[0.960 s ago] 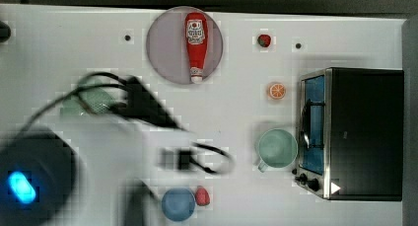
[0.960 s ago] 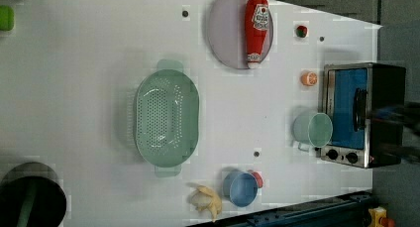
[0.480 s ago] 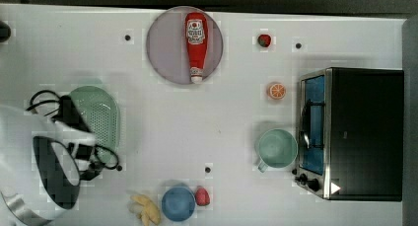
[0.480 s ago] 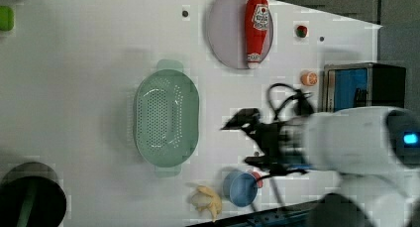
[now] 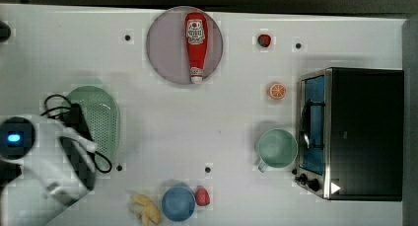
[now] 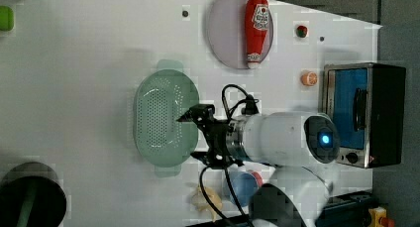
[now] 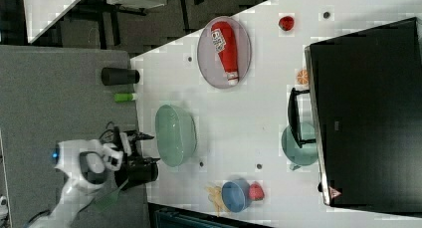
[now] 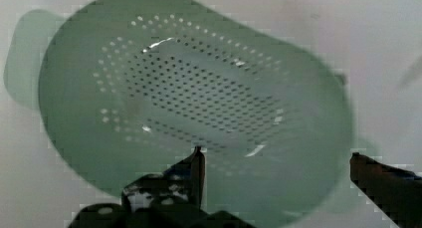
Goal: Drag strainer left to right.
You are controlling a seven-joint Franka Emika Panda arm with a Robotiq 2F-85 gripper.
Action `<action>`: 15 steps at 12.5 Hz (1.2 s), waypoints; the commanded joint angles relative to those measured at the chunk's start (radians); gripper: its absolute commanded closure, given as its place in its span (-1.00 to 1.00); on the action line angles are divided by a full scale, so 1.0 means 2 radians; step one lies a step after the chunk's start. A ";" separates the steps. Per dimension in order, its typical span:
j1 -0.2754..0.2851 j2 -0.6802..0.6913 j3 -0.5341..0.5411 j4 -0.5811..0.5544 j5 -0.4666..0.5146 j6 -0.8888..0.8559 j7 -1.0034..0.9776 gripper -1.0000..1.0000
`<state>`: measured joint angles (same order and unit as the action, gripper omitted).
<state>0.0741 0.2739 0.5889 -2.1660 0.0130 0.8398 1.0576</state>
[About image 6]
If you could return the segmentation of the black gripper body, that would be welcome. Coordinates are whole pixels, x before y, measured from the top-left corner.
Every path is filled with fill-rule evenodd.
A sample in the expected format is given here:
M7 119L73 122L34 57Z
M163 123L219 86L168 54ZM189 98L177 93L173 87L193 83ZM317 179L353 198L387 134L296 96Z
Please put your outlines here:
M198 122L197 128L202 132L208 146L206 152L215 152L218 159L222 159L224 165L222 167L209 167L214 170L223 170L230 167L231 165L237 165L242 167L244 163L234 158L228 151L226 145L226 135L230 130L230 126L227 121L216 120L207 122Z

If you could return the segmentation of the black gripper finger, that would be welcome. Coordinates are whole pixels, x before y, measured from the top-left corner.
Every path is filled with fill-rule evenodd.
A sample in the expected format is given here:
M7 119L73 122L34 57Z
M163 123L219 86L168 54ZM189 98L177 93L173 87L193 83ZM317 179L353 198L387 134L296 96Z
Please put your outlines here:
M212 104L197 104L190 107L177 122L207 122L214 119L215 107Z
M223 160L218 159L215 152L192 152L190 156L207 167L222 167L224 165Z

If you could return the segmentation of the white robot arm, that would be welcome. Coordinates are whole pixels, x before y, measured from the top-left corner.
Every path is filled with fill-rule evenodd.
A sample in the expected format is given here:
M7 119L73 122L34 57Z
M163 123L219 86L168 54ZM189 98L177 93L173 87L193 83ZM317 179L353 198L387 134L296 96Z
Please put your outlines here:
M206 140L208 150L193 152L194 159L213 170L245 162L274 168L250 198L250 227L316 227L334 190L340 138L332 120L298 111L218 120L214 111L197 104L177 119L194 123Z

